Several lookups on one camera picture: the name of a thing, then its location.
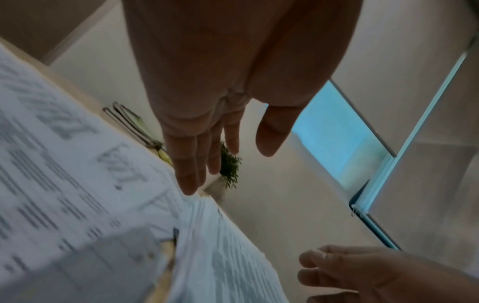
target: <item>potted plant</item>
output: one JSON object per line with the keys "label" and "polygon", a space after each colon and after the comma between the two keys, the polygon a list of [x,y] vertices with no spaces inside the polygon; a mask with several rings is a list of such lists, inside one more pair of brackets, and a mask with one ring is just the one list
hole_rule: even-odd
{"label": "potted plant", "polygon": [[221,142],[221,176],[205,189],[205,192],[212,196],[217,203],[223,201],[227,188],[236,188],[241,161],[242,158],[232,155],[226,144]]}

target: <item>fingernail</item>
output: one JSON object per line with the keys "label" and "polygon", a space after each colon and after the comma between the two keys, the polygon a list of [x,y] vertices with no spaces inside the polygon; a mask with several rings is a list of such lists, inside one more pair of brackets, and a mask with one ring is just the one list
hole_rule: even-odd
{"label": "fingernail", "polygon": [[311,250],[311,258],[313,261],[319,261],[322,262],[324,259],[326,259],[327,254],[323,251],[320,251],[318,249]]}

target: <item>document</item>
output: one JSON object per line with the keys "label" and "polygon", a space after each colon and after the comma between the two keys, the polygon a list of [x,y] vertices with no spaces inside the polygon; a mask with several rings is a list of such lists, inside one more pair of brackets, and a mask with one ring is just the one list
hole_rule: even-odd
{"label": "document", "polygon": [[[131,230],[172,239],[191,203],[158,157],[1,45],[0,201],[0,287],[61,268],[64,258]],[[95,258],[116,269],[107,255]],[[68,276],[82,279],[82,270]],[[61,272],[47,273],[57,283]]]}
{"label": "document", "polygon": [[288,302],[271,263],[211,198],[184,215],[169,303]]}

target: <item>green plant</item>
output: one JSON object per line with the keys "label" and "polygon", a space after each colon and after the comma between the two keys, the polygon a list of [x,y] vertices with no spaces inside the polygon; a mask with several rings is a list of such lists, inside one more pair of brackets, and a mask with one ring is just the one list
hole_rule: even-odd
{"label": "green plant", "polygon": [[236,188],[238,169],[242,158],[232,155],[224,142],[221,142],[221,169],[220,175],[225,179],[225,188]]}

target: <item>human hand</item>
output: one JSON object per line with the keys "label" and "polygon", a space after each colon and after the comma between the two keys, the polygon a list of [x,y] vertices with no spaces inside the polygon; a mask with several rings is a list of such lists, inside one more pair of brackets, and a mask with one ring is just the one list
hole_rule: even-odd
{"label": "human hand", "polygon": [[308,303],[472,303],[479,283],[460,271],[400,251],[328,245],[299,257],[307,286],[354,292],[310,297]]}
{"label": "human hand", "polygon": [[256,144],[272,156],[336,69],[362,0],[123,0],[133,51],[180,188],[220,171],[251,98],[269,104]]}

